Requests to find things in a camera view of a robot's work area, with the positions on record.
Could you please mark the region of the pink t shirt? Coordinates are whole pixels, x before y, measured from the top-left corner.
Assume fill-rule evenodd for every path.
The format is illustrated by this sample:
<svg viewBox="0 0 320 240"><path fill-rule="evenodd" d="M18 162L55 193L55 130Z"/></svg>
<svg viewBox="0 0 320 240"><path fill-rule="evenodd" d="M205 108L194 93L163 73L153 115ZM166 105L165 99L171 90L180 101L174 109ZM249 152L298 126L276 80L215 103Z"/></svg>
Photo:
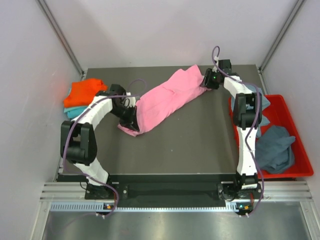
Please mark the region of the pink t shirt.
<svg viewBox="0 0 320 240"><path fill-rule="evenodd" d="M201 87L203 78L197 65L177 70L167 81L149 90L136 102L139 131L120 124L118 128L133 137L151 131L176 110L208 90Z"/></svg>

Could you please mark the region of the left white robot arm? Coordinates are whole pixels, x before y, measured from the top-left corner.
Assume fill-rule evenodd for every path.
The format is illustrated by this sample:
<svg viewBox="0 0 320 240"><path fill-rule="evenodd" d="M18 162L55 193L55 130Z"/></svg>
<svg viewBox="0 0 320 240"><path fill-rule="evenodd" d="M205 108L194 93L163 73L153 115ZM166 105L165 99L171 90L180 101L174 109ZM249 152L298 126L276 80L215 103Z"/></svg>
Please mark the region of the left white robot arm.
<svg viewBox="0 0 320 240"><path fill-rule="evenodd" d="M85 176L87 200L106 200L117 196L113 185L108 183L109 173L97 158L95 129L107 114L112 114L122 126L139 131L136 106L138 97L137 94L127 92L121 85L113 84L106 91L98 91L79 116L61 124L62 161L74 165Z"/></svg>

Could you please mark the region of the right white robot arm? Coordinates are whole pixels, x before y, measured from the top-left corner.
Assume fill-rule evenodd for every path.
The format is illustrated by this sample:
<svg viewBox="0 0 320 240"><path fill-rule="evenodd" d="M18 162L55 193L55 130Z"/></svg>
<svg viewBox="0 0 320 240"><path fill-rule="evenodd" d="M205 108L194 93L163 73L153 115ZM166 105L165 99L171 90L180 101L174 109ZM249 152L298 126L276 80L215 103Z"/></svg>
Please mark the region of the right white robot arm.
<svg viewBox="0 0 320 240"><path fill-rule="evenodd" d="M239 76L232 74L229 59L213 58L213 68L205 72L201 86L217 90L224 87L234 98L232 122L238 134L239 161L233 192L245 198L258 188L258 170L255 162L256 135L262 121L262 96L258 88L249 89Z"/></svg>

